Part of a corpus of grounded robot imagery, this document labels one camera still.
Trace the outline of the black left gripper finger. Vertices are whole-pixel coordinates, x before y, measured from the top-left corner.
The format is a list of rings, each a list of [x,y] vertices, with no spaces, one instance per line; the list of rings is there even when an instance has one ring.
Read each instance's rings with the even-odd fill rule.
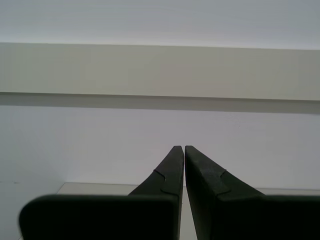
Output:
[[[44,195],[27,203],[18,223],[25,240],[177,240],[184,152],[174,146],[128,195]]]
[[[266,195],[191,145],[186,188],[199,240],[317,240],[320,198]]]

